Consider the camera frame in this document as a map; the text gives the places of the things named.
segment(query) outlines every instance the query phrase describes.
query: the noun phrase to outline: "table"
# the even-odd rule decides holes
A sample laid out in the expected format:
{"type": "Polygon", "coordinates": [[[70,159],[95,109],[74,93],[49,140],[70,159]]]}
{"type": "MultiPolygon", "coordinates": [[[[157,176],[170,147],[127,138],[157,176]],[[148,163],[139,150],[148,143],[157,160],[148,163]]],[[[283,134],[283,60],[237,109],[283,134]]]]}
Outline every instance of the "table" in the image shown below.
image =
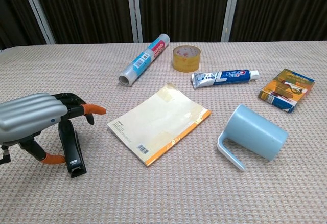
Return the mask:
{"type": "MultiPolygon", "coordinates": [[[[107,109],[90,126],[72,119],[87,173],[70,178],[64,164],[45,165],[18,145],[0,165],[1,223],[326,223],[327,41],[170,43],[132,87],[118,74],[148,43],[20,46],[0,54],[0,102],[25,95],[75,93],[107,109]],[[194,90],[190,73],[172,68],[181,44],[201,49],[200,71],[259,70],[257,81],[194,90]],[[258,98],[283,68],[316,80],[291,114],[258,98]],[[166,83],[212,114],[150,167],[107,128],[107,123],[166,83]],[[243,103],[289,132],[274,161],[228,141],[247,169],[217,150],[217,138],[243,103]]],[[[37,142],[63,154],[57,126],[37,142]]]]}

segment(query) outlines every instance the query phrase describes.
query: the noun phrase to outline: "black curtain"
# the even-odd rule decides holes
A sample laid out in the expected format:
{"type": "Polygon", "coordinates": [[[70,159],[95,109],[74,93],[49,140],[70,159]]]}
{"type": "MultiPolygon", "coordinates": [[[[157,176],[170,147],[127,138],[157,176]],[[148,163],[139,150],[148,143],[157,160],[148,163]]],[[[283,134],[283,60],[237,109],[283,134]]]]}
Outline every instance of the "black curtain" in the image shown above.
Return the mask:
{"type": "Polygon", "coordinates": [[[128,0],[40,0],[57,44],[133,42],[128,0]]]}
{"type": "Polygon", "coordinates": [[[28,0],[0,0],[0,49],[45,44],[28,0]]]}
{"type": "Polygon", "coordinates": [[[139,0],[143,42],[167,33],[171,42],[221,39],[227,0],[139,0]]]}
{"type": "Polygon", "coordinates": [[[236,41],[327,40],[327,0],[238,0],[236,41]]]}

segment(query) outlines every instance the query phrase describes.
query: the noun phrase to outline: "label on plastic wrap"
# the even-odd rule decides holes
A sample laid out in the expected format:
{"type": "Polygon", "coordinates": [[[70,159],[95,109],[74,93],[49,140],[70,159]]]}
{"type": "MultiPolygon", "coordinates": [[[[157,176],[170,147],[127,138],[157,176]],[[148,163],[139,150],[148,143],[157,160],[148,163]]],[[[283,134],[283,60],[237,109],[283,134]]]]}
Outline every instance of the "label on plastic wrap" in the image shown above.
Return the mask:
{"type": "Polygon", "coordinates": [[[148,53],[141,53],[136,59],[133,60],[133,70],[137,76],[149,66],[151,63],[151,56],[148,53]]]}
{"type": "Polygon", "coordinates": [[[164,49],[165,42],[163,40],[157,39],[148,46],[154,52],[154,58],[156,58],[164,49]]]}

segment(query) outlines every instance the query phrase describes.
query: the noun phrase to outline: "notebook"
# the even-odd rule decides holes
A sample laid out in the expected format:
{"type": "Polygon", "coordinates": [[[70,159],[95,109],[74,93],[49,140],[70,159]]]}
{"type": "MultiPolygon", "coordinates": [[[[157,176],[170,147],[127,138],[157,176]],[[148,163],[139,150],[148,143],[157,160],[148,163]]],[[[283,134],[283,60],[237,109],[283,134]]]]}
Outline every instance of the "notebook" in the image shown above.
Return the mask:
{"type": "Polygon", "coordinates": [[[134,109],[109,122],[108,127],[150,166],[210,113],[168,83],[134,109]]]}

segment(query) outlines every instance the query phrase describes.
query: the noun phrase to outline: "colorful box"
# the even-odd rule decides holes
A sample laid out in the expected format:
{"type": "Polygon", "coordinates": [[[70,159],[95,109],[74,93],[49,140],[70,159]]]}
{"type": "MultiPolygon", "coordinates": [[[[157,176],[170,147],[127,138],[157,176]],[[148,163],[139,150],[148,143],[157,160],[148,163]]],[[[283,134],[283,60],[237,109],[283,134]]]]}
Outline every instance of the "colorful box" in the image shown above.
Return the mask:
{"type": "Polygon", "coordinates": [[[315,80],[284,69],[260,91],[259,98],[291,113],[314,84],[315,80]]]}

